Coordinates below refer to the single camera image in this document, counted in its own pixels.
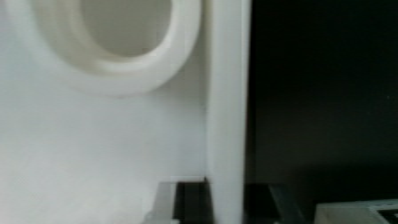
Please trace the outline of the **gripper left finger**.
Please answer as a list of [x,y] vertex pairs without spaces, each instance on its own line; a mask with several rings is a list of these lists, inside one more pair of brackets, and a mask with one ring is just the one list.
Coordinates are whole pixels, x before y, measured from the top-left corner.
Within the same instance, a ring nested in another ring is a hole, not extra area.
[[173,182],[162,182],[157,189],[153,208],[142,224],[178,224],[178,219],[174,218],[174,199],[176,184]]

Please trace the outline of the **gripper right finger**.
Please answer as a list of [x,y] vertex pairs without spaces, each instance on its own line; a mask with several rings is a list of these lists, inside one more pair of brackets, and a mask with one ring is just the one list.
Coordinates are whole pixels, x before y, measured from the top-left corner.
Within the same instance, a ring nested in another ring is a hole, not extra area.
[[293,198],[288,187],[283,184],[270,184],[270,195],[281,215],[283,224],[308,224],[306,217],[300,211],[299,203]]

